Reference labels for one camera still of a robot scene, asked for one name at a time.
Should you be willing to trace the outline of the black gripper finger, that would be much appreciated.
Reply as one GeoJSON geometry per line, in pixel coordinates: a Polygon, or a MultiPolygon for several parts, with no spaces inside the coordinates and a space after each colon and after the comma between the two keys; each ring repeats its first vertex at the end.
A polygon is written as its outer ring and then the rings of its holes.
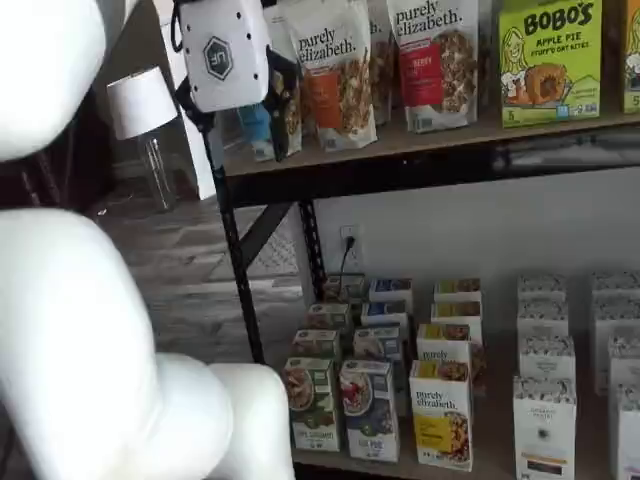
{"type": "Polygon", "coordinates": [[[208,133],[215,127],[216,113],[204,112],[195,104],[188,77],[185,77],[176,88],[175,99],[200,133],[208,133]]]}
{"type": "Polygon", "coordinates": [[[266,48],[269,86],[263,107],[269,115],[271,144],[276,162],[301,149],[302,118],[299,68],[296,62],[266,48]]]}

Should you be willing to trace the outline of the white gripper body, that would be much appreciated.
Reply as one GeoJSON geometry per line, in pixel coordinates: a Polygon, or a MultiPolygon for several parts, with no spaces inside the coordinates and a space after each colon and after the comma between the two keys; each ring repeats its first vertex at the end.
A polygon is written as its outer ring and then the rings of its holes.
{"type": "Polygon", "coordinates": [[[255,0],[183,1],[179,24],[196,107],[217,112],[258,104],[267,95],[270,37],[255,0]]]}

